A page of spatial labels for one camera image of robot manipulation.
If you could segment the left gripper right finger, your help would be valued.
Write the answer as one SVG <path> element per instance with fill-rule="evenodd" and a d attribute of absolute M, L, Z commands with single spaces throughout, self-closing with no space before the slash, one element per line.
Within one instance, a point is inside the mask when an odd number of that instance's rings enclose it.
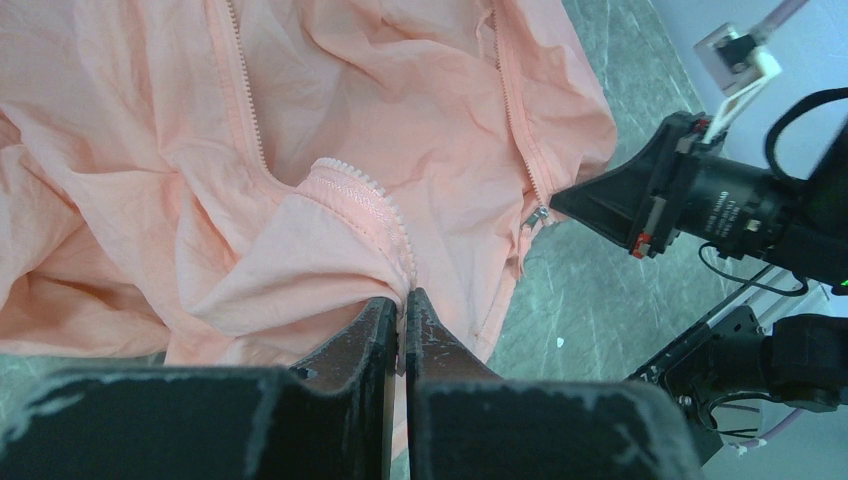
<path fill-rule="evenodd" d="M 699 479 L 684 418 L 639 381 L 508 380 L 407 300 L 408 451 L 414 479 Z"/>

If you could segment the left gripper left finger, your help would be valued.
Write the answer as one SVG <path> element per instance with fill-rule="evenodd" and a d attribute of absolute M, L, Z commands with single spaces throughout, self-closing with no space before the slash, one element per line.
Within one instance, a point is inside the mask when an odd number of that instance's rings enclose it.
<path fill-rule="evenodd" d="M 1 439 L 5 479 L 384 479 L 396 307 L 290 366 L 72 369 Z"/>

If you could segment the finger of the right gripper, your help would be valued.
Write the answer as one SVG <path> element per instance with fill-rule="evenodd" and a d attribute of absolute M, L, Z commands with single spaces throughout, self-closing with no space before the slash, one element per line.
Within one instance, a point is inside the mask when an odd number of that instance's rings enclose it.
<path fill-rule="evenodd" d="M 554 194 L 550 208 L 625 249 L 657 255 L 672 238 L 671 177 L 683 119 L 665 118 L 629 161 Z"/>

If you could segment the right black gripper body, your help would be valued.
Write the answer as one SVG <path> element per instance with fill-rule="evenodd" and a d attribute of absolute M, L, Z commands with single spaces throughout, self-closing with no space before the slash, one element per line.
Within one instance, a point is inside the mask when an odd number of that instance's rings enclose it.
<path fill-rule="evenodd" d="M 666 251 L 681 233 L 724 257 L 762 258 L 793 220 L 798 196 L 766 169 L 725 159 L 703 143 L 710 117 L 667 116 L 631 163 L 648 177 L 629 238 L 637 258 Z"/>

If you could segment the pink zip-up jacket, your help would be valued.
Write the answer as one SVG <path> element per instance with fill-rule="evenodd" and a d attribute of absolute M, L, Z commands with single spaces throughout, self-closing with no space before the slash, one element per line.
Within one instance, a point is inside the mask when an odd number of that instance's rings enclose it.
<path fill-rule="evenodd" d="M 291 364 L 423 288 L 487 360 L 615 143 L 558 1 L 5 1 L 1 350 Z"/>

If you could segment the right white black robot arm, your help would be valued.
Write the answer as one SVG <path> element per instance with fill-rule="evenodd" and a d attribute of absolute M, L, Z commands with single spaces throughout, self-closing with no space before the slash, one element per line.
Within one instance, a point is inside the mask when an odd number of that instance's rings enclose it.
<path fill-rule="evenodd" d="M 664 253 L 680 234 L 719 258 L 752 258 L 792 276 L 784 297 L 813 284 L 847 292 L 847 134 L 836 134 L 805 179 L 778 164 L 780 135 L 802 115 L 842 101 L 843 88 L 812 93 L 784 113 L 764 141 L 757 168 L 720 155 L 707 136 L 717 119 L 703 113 L 666 117 L 647 144 L 621 166 L 552 196 L 551 208 L 636 258 Z M 706 430 L 713 412 L 738 400 L 830 412 L 847 401 L 847 324 L 806 314 L 776 320 L 761 333 L 736 310 L 700 322 L 636 372 L 677 400 Z"/>

